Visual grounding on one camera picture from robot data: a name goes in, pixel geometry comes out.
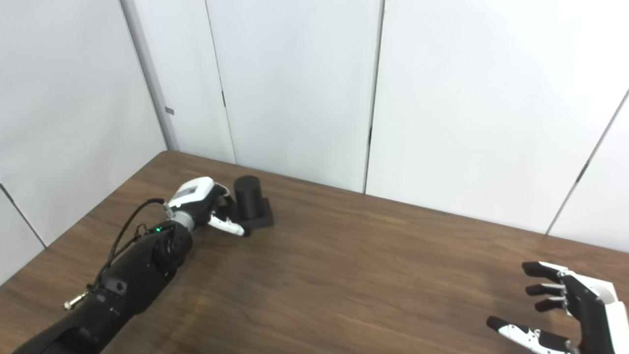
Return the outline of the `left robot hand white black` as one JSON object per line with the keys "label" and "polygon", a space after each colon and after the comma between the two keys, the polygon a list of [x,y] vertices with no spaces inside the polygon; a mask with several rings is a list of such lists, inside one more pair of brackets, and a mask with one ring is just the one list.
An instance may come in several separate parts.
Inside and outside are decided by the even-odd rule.
{"label": "left robot hand white black", "polygon": [[236,200],[230,190],[211,177],[198,177],[182,184],[175,195],[164,204],[169,220],[184,226],[189,232],[210,226],[230,235],[249,237],[250,229],[229,217]]}

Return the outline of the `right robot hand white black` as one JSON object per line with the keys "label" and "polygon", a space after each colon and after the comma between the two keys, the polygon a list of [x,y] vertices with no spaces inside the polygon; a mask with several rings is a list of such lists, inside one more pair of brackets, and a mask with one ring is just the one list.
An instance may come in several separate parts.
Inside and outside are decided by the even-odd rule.
{"label": "right robot hand white black", "polygon": [[568,337],[496,316],[487,318],[487,327],[535,354],[629,352],[627,308],[618,298],[613,283],[546,262],[523,262],[521,266],[527,276],[550,280],[550,284],[535,284],[525,289],[529,296],[548,296],[535,304],[536,311],[559,309],[575,318],[580,324],[580,342],[576,344]]}

